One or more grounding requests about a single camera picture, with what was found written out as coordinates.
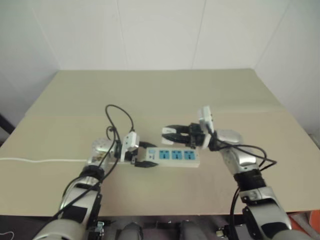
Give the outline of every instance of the white cable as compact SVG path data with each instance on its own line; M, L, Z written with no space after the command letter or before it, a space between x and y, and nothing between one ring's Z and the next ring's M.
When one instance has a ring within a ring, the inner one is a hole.
M85 159L45 159L45 160L30 160L19 157L0 157L0 161L22 161L27 163L47 163L47 162L86 162Z
M10 240L13 240L14 237L15 237L15 233L13 231L7 231L7 232L4 232L4 233L0 233L0 235L7 235L7 234L12 234L12 237Z

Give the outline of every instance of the beige table surface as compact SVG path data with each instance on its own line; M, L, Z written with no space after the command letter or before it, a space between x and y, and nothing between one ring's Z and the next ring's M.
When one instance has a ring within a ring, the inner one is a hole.
M87 159L109 125L106 104L128 110L140 139L159 146L163 126L197 122L197 110L210 105L215 128L238 131L278 161L263 177L287 212L320 209L319 150L249 69L60 71L0 148L0 158ZM115 109L110 114L123 136L129 121ZM228 214L236 182L219 153L201 150L200 159L199 168L118 165L102 185L99 215ZM53 215L83 165L1 160L0 214Z

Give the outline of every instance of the white power strip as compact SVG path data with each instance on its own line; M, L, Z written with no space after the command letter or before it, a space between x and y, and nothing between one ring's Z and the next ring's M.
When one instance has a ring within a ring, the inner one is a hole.
M198 152L186 147L147 147L144 160L162 167L197 168L200 165Z

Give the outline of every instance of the white wall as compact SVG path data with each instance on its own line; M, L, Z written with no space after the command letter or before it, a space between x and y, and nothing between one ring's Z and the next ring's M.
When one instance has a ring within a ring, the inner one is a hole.
M16 125L59 69L253 68L314 133L319 2L0 1L0 112Z
M320 1L293 0L256 73L308 133L320 122Z

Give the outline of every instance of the blue outlet socket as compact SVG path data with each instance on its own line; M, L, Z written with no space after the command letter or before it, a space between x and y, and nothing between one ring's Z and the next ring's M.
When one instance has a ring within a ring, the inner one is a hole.
M173 150L171 152L171 155L172 155L172 159L179 159L179 160L182 159L182 152L181 151Z
M185 160L195 160L196 155L194 151L184 151L184 159Z
M169 159L170 158L170 153L168 150L160 150L159 151L159 158L160 159Z

